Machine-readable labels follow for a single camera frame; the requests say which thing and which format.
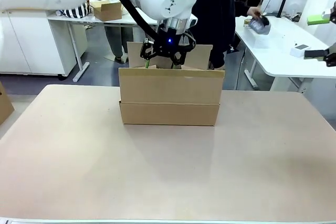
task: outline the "beige tabletop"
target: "beige tabletop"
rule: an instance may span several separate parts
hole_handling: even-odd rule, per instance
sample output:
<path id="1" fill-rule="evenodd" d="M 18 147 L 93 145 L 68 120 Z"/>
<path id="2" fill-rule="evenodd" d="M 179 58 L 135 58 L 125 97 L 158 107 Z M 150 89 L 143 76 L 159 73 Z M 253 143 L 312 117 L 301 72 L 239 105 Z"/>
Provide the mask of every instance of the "beige tabletop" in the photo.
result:
<path id="1" fill-rule="evenodd" d="M 223 91 L 215 127 L 123 125 L 119 97 L 45 88 L 0 141 L 0 216 L 336 220 L 336 133 L 300 94 Z"/>

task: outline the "cabinet door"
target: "cabinet door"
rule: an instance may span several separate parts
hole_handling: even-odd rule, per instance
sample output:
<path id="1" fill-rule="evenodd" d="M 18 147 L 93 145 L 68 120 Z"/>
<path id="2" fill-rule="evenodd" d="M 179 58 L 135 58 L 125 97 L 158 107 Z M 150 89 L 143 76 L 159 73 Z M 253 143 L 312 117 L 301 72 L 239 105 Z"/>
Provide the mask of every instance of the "cabinet door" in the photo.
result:
<path id="1" fill-rule="evenodd" d="M 31 72 L 65 74 L 45 11 L 16 10 L 9 17 Z"/>
<path id="2" fill-rule="evenodd" d="M 0 12 L 0 22 L 4 33 L 3 50 L 0 56 L 0 72 L 30 73 L 7 12 Z"/>

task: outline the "caster wheel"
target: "caster wheel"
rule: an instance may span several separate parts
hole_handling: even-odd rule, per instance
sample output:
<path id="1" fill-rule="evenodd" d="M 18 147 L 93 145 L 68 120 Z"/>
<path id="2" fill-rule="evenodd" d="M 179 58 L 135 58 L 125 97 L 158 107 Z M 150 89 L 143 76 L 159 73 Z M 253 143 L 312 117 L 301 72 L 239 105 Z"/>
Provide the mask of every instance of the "caster wheel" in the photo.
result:
<path id="1" fill-rule="evenodd" d="M 58 77 L 58 80 L 60 80 L 60 81 L 65 81 L 67 79 L 67 77 L 65 77 L 61 74 L 58 74 L 57 77 Z"/>

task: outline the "open cardboard box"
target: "open cardboard box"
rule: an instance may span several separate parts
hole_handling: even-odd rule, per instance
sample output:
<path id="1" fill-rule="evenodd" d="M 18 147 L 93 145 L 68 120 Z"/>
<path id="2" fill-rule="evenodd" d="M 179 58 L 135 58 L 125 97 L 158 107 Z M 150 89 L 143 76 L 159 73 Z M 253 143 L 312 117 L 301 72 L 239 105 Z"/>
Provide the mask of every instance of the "open cardboard box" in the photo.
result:
<path id="1" fill-rule="evenodd" d="M 207 70 L 212 46 L 197 45 L 180 70 L 164 57 L 151 60 L 158 68 L 143 68 L 141 47 L 129 42 L 130 68 L 119 69 L 124 124 L 214 126 L 225 72 Z"/>
<path id="2" fill-rule="evenodd" d="M 122 18 L 121 3 L 110 3 L 109 1 L 90 2 L 93 13 L 101 21 L 111 21 Z"/>
<path id="3" fill-rule="evenodd" d="M 0 125 L 12 114 L 14 108 L 9 100 L 4 86 L 0 82 Z"/>

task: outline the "white cabinet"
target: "white cabinet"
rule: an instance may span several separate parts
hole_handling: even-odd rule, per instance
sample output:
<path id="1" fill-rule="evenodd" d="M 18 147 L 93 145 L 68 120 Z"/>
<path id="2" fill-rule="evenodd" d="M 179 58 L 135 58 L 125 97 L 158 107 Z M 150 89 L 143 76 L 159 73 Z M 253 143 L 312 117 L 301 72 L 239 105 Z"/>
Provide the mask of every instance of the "white cabinet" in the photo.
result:
<path id="1" fill-rule="evenodd" d="M 1 22 L 5 36 L 1 73 L 68 76 L 76 65 L 65 22 L 49 22 L 47 13 L 39 10 L 5 12 Z M 82 55 L 87 49 L 83 26 L 74 27 L 74 37 Z"/>
<path id="2" fill-rule="evenodd" d="M 0 12 L 0 22 L 4 34 L 3 50 L 0 56 L 0 72 L 30 72 L 7 12 Z"/>

